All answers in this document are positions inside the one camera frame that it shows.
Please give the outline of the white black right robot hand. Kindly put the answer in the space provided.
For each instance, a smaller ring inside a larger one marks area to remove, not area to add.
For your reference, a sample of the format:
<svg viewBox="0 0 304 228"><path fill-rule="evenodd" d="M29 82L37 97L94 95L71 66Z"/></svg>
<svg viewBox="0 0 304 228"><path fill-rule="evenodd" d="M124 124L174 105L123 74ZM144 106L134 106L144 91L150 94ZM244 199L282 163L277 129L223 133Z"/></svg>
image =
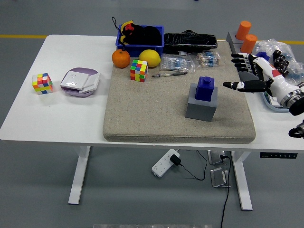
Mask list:
<svg viewBox="0 0 304 228"><path fill-rule="evenodd" d="M231 55L231 62L240 72L249 72L258 77L257 80L242 82L224 82L223 86L240 92L265 92L281 102L289 93L299 91L299 87L286 82L283 75L268 61L247 53Z"/></svg>

